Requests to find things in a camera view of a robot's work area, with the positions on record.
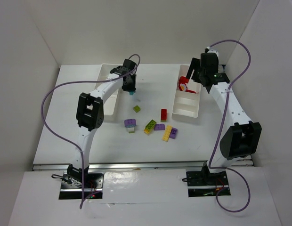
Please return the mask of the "green lego on yellow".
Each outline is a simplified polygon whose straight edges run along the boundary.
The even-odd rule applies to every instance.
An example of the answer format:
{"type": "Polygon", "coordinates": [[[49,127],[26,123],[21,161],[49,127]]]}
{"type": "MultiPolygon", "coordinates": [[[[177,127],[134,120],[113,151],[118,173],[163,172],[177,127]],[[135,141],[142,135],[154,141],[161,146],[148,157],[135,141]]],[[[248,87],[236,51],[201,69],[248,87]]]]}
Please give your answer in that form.
{"type": "Polygon", "coordinates": [[[155,120],[151,120],[144,128],[144,133],[147,135],[151,133],[151,131],[154,129],[156,126],[157,122],[155,120]]]}

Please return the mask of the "aluminium right side rail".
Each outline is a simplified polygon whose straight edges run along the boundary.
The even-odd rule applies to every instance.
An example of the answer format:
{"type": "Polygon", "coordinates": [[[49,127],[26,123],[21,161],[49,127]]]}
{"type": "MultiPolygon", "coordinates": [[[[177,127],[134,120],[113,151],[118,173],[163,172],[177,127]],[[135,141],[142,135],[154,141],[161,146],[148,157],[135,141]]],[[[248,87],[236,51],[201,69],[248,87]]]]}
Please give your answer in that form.
{"type": "Polygon", "coordinates": [[[213,167],[228,167],[238,159],[251,154],[244,129],[250,125],[251,118],[244,112],[229,82],[219,82],[212,86],[211,95],[221,112],[223,128],[221,129],[216,153],[212,160],[213,167]]]}

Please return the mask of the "red oval lego piece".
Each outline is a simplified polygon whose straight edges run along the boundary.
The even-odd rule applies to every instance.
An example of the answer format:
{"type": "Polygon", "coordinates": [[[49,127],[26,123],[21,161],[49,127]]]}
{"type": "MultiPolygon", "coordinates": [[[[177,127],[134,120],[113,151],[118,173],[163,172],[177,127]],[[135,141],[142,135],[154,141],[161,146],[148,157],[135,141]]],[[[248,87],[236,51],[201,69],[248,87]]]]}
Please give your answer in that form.
{"type": "Polygon", "coordinates": [[[180,91],[186,92],[187,91],[187,84],[184,81],[178,81],[178,89],[180,91]]]}

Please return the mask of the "aluminium front rail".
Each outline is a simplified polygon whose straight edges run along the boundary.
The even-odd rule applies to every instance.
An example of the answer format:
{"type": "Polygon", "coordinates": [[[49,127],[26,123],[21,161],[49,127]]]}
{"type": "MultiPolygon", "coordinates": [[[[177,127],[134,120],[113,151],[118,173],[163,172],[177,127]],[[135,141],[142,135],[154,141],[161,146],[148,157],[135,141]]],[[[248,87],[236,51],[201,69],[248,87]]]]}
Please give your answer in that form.
{"type": "MultiPolygon", "coordinates": [[[[132,162],[132,163],[99,163],[91,164],[89,170],[133,170],[133,169],[177,169],[201,168],[204,161],[167,161],[167,162],[132,162]]],[[[35,164],[33,171],[66,170],[68,164],[35,164]]]]}

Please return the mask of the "yellow long lego plate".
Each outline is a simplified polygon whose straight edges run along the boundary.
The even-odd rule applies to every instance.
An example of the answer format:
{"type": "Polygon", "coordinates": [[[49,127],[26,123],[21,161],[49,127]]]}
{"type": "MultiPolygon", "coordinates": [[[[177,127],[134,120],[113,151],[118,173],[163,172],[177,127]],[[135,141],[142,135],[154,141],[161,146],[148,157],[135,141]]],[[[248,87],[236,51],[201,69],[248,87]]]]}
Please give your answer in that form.
{"type": "Polygon", "coordinates": [[[171,134],[171,130],[172,130],[172,126],[167,125],[167,127],[165,128],[163,137],[162,137],[162,141],[168,142],[170,134],[171,134]]]}

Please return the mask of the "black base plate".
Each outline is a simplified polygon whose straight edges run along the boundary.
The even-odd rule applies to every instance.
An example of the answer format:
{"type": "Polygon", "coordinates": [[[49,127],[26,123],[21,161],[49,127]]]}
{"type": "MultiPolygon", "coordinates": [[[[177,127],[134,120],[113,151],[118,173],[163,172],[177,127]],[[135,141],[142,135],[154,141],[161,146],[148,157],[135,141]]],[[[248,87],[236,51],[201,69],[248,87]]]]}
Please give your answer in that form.
{"type": "MultiPolygon", "coordinates": [[[[84,185],[84,198],[102,199],[103,197],[104,173],[88,174],[84,185]]],[[[81,199],[82,187],[77,180],[70,178],[66,173],[62,175],[59,200],[81,199]]]]}
{"type": "Polygon", "coordinates": [[[188,197],[230,196],[229,182],[226,172],[205,178],[201,171],[187,171],[182,179],[187,184],[188,197]]]}

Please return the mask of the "aluminium rail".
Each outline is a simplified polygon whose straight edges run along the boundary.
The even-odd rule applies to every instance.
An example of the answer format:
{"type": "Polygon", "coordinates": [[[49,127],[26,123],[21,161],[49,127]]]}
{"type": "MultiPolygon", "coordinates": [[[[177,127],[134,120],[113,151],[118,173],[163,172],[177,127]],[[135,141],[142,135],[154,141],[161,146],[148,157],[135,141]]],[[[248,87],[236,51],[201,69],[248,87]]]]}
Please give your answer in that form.
{"type": "MultiPolygon", "coordinates": [[[[133,170],[133,169],[177,169],[201,168],[204,161],[167,161],[167,162],[132,162],[132,163],[99,163],[91,164],[89,170],[133,170]]],[[[33,171],[66,170],[68,164],[35,164],[33,171]]]]}
{"type": "Polygon", "coordinates": [[[229,82],[219,82],[212,86],[211,95],[221,112],[223,128],[221,129],[216,153],[212,160],[213,167],[228,167],[238,159],[251,154],[244,129],[250,125],[251,118],[244,112],[229,82]]]}

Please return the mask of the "purple rounded lego block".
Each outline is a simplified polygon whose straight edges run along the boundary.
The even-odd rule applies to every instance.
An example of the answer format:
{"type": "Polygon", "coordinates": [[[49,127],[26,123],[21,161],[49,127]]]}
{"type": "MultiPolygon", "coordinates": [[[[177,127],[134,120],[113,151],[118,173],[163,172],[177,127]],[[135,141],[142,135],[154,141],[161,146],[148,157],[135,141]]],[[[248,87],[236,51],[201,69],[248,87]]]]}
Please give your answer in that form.
{"type": "Polygon", "coordinates": [[[128,133],[134,133],[136,125],[135,119],[126,119],[124,121],[124,127],[127,129],[128,133]]]}

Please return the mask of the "small lime green lego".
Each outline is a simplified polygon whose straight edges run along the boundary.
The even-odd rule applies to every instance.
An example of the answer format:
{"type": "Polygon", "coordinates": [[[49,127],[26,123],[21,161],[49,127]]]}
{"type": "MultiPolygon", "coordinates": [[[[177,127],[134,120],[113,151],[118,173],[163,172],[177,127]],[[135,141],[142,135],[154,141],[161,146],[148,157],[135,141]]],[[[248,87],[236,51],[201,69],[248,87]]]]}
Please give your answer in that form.
{"type": "Polygon", "coordinates": [[[137,106],[133,107],[133,110],[134,110],[136,113],[138,113],[141,109],[140,109],[140,107],[137,105],[137,106]]]}

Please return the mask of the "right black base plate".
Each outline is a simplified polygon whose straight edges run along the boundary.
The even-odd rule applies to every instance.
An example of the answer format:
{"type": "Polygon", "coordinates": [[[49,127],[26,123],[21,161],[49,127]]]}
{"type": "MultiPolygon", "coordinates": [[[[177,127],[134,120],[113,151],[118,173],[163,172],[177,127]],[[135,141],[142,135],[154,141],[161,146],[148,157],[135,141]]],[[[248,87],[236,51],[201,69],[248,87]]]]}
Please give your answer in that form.
{"type": "Polygon", "coordinates": [[[205,178],[201,171],[187,171],[182,179],[187,184],[188,197],[230,196],[229,182],[226,172],[205,178]]]}

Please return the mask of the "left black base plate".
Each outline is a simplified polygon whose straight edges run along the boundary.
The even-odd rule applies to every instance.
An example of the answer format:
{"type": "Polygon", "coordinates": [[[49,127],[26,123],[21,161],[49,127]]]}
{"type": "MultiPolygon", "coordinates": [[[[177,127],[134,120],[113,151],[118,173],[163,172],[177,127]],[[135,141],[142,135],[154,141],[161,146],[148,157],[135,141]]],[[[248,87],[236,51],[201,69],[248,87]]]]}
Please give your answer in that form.
{"type": "MultiPolygon", "coordinates": [[[[84,198],[102,199],[103,197],[104,173],[88,174],[84,185],[84,198]]],[[[81,199],[82,187],[77,180],[70,178],[66,173],[62,175],[59,200],[81,199]]]]}

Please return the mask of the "purple square lego brick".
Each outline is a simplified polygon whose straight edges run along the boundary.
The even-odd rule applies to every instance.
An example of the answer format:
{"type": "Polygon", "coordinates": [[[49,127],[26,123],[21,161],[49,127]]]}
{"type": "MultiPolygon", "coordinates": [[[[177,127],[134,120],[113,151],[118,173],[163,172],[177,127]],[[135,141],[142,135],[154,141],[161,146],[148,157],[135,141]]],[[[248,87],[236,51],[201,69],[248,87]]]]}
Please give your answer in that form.
{"type": "Polygon", "coordinates": [[[177,136],[177,133],[178,133],[178,129],[177,129],[177,128],[174,128],[174,127],[172,127],[172,128],[171,128],[170,135],[169,135],[169,138],[175,139],[175,138],[176,138],[176,136],[177,136]]]}

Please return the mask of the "red tall lego brick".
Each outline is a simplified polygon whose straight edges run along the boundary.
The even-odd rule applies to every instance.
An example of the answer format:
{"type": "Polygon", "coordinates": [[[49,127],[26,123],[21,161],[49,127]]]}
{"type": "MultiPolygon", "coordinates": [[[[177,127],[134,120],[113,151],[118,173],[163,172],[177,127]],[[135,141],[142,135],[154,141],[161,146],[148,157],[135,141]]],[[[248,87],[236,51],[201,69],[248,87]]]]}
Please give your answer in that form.
{"type": "Polygon", "coordinates": [[[161,109],[161,122],[166,122],[166,121],[167,121],[167,110],[161,109]]]}

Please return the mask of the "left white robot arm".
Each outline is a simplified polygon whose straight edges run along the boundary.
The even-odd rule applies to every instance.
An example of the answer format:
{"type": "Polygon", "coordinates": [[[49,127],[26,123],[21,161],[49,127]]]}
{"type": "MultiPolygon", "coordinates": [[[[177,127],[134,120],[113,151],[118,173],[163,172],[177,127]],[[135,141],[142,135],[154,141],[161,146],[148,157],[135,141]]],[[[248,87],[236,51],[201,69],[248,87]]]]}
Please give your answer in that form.
{"type": "Polygon", "coordinates": [[[137,66],[134,61],[125,59],[122,65],[111,69],[107,79],[92,92],[83,92],[79,96],[76,112],[79,126],[76,143],[78,153],[68,166],[67,175],[80,185],[84,185],[88,178],[89,154],[94,135],[104,122],[104,104],[119,89],[135,93],[137,66]]]}

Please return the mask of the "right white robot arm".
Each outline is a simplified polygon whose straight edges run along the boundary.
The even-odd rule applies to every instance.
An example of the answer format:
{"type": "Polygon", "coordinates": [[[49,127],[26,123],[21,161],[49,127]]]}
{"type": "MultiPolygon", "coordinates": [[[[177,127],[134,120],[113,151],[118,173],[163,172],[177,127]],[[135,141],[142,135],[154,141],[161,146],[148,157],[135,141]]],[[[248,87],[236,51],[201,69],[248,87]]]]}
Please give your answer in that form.
{"type": "Polygon", "coordinates": [[[212,185],[222,178],[227,167],[256,152],[262,127],[244,112],[230,87],[229,78],[219,72],[217,51],[207,49],[199,59],[193,58],[186,78],[202,84],[223,114],[223,128],[218,134],[215,154],[203,164],[199,176],[205,184],[212,185]]]}

